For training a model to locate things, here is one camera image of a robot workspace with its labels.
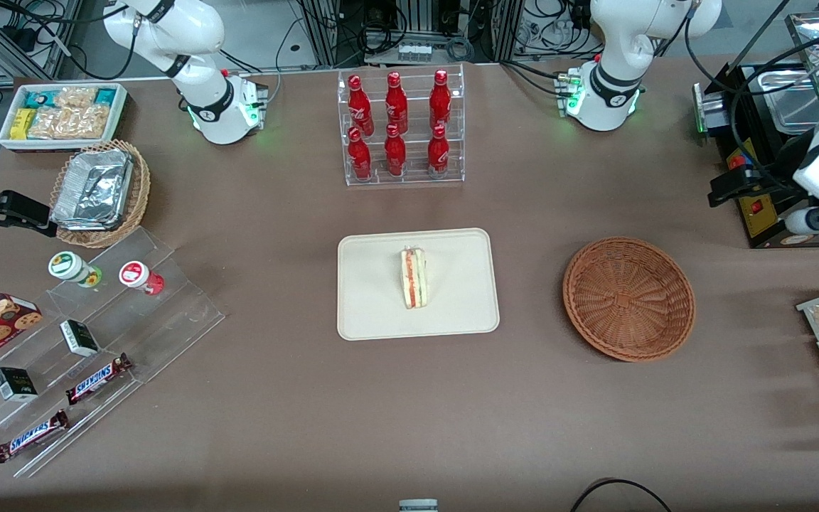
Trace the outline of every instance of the white bottle with green cap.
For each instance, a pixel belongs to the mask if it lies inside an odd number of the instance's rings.
[[[70,250],[63,250],[49,260],[49,273],[63,281],[77,282],[82,288],[93,288],[103,279],[100,269]]]

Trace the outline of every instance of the acrylic bottle rack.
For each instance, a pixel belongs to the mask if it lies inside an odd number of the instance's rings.
[[[407,93],[409,103],[409,130],[403,134],[407,147],[407,164],[403,176],[396,178],[387,172],[387,159],[384,155],[384,142],[387,140],[387,111],[384,98],[387,96],[387,73],[392,69],[364,68],[351,72],[340,72],[338,75],[337,106],[341,121],[341,145],[343,146],[343,168],[347,185],[437,185],[444,182],[464,181],[466,178],[466,158],[464,153],[465,107],[464,67],[462,65],[442,65],[441,67],[406,67],[400,69],[400,81]],[[429,96],[435,81],[435,71],[444,69],[448,72],[448,88],[451,90],[451,121],[446,126],[446,140],[451,145],[448,153],[448,171],[444,178],[429,177],[429,140],[432,140],[432,127],[429,125]],[[375,132],[365,137],[371,152],[371,180],[358,181],[350,164],[347,152],[350,140],[347,130],[352,126],[350,118],[350,88],[347,78],[359,75],[362,88],[371,101],[371,117],[375,123]]]

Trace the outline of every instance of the sandwich slice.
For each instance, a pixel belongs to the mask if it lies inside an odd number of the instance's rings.
[[[425,281],[425,252],[407,249],[400,252],[403,274],[403,299],[407,309],[424,308],[429,303],[429,285]]]

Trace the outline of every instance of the white tray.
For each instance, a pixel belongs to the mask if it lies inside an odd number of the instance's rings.
[[[407,310],[400,250],[425,250],[429,305]],[[348,236],[337,258],[337,331],[348,341],[490,333],[498,327],[491,241],[478,228]]]
[[[11,131],[12,123],[14,123],[14,115],[19,108],[23,107],[23,102],[25,102],[27,94],[59,90],[62,87],[95,87],[98,88],[98,90],[116,90],[116,97],[113,97],[113,103],[109,107],[109,117],[107,117],[107,126],[103,130],[103,136],[99,139],[11,139],[9,132]],[[6,120],[2,123],[2,129],[0,129],[0,145],[12,151],[58,151],[87,148],[87,146],[93,146],[101,142],[110,142],[110,140],[113,139],[113,135],[116,134],[116,128],[122,117],[126,96],[126,88],[120,84],[109,82],[21,85],[17,88],[17,91],[14,91],[14,98],[9,107],[9,113],[6,115]]]

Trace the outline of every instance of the brown table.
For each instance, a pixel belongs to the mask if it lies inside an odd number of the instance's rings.
[[[468,179],[409,191],[345,187],[334,73],[287,75],[233,146],[192,129],[169,81],[127,82],[145,225],[228,318],[37,476],[0,467],[0,510],[555,511],[604,476],[675,510],[819,509],[819,353],[793,308],[819,295],[819,250],[749,250],[735,209],[707,207],[719,158],[692,138],[690,61],[654,63],[612,133],[497,65],[466,72]],[[0,189],[48,198],[64,159],[3,151]],[[496,331],[338,337],[339,240],[465,227],[491,236]],[[667,360],[602,356],[560,306],[568,259],[610,235],[691,279],[696,327]],[[65,248],[0,230],[0,291],[41,294]]]

